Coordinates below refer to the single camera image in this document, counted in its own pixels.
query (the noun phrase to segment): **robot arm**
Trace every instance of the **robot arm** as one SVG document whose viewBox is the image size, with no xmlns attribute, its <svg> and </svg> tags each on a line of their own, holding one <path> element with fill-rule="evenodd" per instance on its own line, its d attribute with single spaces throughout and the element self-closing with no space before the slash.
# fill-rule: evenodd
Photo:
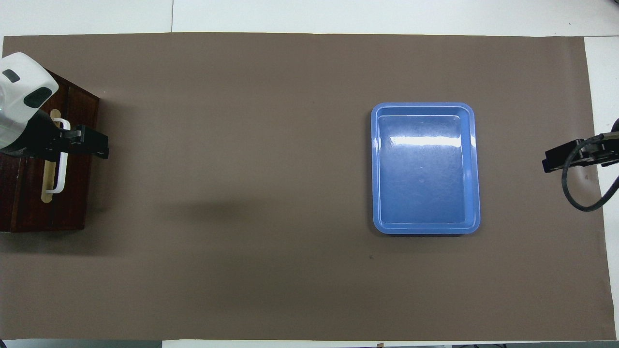
<svg viewBox="0 0 619 348">
<path fill-rule="evenodd" d="M 23 53 L 0 59 L 0 152 L 51 162 L 61 152 L 108 158 L 108 138 L 86 126 L 56 127 L 40 107 L 58 91 L 58 84 Z"/>
<path fill-rule="evenodd" d="M 608 191 L 590 206 L 576 202 L 568 189 L 568 170 L 570 167 L 601 164 L 602 167 L 619 163 L 619 119 L 613 124 L 610 133 L 602 133 L 588 139 L 576 139 L 546 151 L 542 160 L 546 173 L 561 170 L 561 186 L 568 202 L 580 211 L 594 211 L 602 207 L 618 190 L 619 176 Z"/>
</svg>

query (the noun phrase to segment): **blue tray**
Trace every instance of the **blue tray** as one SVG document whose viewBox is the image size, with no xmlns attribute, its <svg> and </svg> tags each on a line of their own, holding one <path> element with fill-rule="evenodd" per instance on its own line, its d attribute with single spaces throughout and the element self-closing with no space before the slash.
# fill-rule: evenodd
<svg viewBox="0 0 619 348">
<path fill-rule="evenodd" d="M 371 123 L 376 228 L 397 235 L 477 230 L 473 109 L 464 103 L 382 103 Z"/>
</svg>

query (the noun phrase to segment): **black cable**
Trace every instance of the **black cable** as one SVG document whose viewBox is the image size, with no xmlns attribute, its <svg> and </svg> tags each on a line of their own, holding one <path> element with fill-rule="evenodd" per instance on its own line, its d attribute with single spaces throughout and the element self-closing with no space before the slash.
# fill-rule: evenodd
<svg viewBox="0 0 619 348">
<path fill-rule="evenodd" d="M 592 136 L 592 137 L 588 138 L 587 140 L 583 141 L 582 143 L 578 144 L 572 150 L 572 152 L 569 153 L 568 158 L 565 159 L 565 163 L 563 164 L 563 172 L 561 173 L 561 186 L 563 187 L 563 194 L 565 194 L 565 198 L 568 199 L 568 202 L 572 206 L 574 206 L 576 209 L 578 209 L 580 211 L 594 211 L 596 209 L 599 209 L 606 202 L 608 202 L 608 200 L 613 196 L 613 194 L 615 194 L 615 192 L 617 192 L 617 190 L 619 189 L 619 176 L 618 176 L 617 179 L 615 179 L 615 182 L 613 182 L 613 184 L 610 185 L 608 191 L 606 191 L 606 193 L 597 202 L 591 204 L 590 206 L 580 205 L 578 202 L 576 202 L 576 200 L 574 200 L 574 198 L 572 197 L 571 193 L 569 193 L 569 189 L 568 189 L 568 170 L 569 170 L 569 166 L 572 164 L 572 161 L 574 160 L 574 157 L 576 156 L 576 154 L 578 154 L 578 152 L 583 147 L 585 147 L 587 145 L 591 145 L 591 144 L 596 144 L 596 143 L 600 142 L 602 139 L 604 139 L 604 135 L 603 134 L 598 134 L 598 135 Z"/>
</svg>

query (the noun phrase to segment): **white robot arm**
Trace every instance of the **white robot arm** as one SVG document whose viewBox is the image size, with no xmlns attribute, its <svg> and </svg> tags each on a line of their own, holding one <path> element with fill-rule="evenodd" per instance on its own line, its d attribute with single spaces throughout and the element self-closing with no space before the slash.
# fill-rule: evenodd
<svg viewBox="0 0 619 348">
<path fill-rule="evenodd" d="M 32 58 L 0 59 L 0 152 L 55 162 L 61 152 L 108 158 L 108 137 L 86 126 L 56 127 L 39 108 L 58 91 L 52 76 Z"/>
<path fill-rule="evenodd" d="M 23 53 L 0 59 L 0 73 L 0 147 L 5 147 L 22 135 L 32 116 L 56 93 L 58 84 Z"/>
</svg>

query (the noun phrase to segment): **drawer handle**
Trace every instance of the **drawer handle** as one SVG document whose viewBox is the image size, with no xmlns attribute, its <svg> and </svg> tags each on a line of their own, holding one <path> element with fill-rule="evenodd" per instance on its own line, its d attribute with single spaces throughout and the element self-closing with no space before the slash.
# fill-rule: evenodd
<svg viewBox="0 0 619 348">
<path fill-rule="evenodd" d="M 64 118 L 55 118 L 54 122 L 60 122 L 63 129 L 71 130 L 71 123 Z M 58 161 L 58 180 L 55 189 L 46 189 L 45 193 L 60 193 L 64 190 L 64 180 L 67 176 L 67 160 L 69 155 L 66 152 L 60 153 L 60 161 Z"/>
</svg>

